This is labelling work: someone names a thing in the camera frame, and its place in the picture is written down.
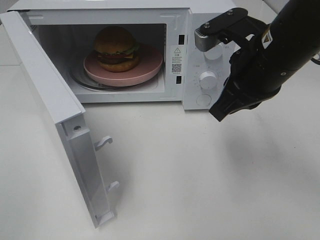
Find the burger patty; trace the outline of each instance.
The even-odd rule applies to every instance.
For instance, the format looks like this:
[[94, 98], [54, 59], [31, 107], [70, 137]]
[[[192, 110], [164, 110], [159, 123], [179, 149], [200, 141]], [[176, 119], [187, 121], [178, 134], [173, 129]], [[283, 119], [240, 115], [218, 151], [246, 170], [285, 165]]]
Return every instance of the burger patty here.
[[134, 59], [136, 56], [137, 56], [137, 53], [134, 52], [132, 58], [124, 58], [124, 57], [123, 58], [109, 58], [108, 55], [98, 52], [97, 59], [99, 62], [101, 62], [103, 64], [120, 64], [120, 63], [123, 63], [126, 61], [132, 61], [132, 59]]

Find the control knob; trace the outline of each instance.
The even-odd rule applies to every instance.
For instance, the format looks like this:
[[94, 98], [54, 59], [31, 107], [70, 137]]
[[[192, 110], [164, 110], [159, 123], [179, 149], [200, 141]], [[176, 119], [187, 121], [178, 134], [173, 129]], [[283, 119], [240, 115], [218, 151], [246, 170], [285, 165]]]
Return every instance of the control knob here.
[[200, 87], [204, 90], [213, 89], [218, 83], [217, 75], [212, 71], [205, 71], [199, 76]]

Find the white knob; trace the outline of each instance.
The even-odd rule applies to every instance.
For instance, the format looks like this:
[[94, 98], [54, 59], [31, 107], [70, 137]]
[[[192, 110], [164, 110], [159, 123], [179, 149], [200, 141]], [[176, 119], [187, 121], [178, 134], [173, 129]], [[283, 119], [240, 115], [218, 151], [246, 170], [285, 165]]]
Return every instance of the white knob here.
[[199, 82], [200, 82], [200, 87], [202, 89], [209, 90], [209, 89], [213, 89], [217, 85], [218, 78], [214, 72], [205, 71], [200, 74]]
[[211, 96], [208, 94], [202, 94], [196, 98], [196, 104], [201, 107], [208, 107], [211, 103]]
[[209, 51], [204, 52], [204, 56], [205, 58], [207, 58], [208, 60], [217, 60], [218, 58], [220, 58], [223, 54], [223, 46], [220, 43], [219, 45], [211, 48]]

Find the screw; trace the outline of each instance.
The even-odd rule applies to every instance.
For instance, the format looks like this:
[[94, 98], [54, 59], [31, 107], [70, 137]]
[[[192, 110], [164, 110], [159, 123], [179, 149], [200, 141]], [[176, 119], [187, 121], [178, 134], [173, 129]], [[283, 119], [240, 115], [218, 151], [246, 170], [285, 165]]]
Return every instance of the screw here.
[[224, 44], [228, 44], [229, 43], [229, 40], [228, 38], [224, 37], [221, 42], [223, 42]]
[[206, 23], [203, 25], [203, 27], [204, 27], [205, 29], [210, 28], [210, 23], [209, 23], [209, 22], [206, 22]]
[[230, 9], [229, 11], [226, 12], [227, 15], [232, 16], [234, 14], [234, 11]]

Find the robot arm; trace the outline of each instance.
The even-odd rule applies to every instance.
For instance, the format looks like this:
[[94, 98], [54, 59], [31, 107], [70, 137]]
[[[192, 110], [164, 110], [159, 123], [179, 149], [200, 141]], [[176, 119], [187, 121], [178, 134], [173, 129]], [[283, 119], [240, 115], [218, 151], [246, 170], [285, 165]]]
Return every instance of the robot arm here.
[[209, 112], [222, 121], [228, 114], [256, 108], [320, 52], [320, 0], [290, 0], [271, 24], [233, 8], [204, 23], [195, 45], [206, 52], [223, 42], [240, 46], [230, 58], [230, 75]]

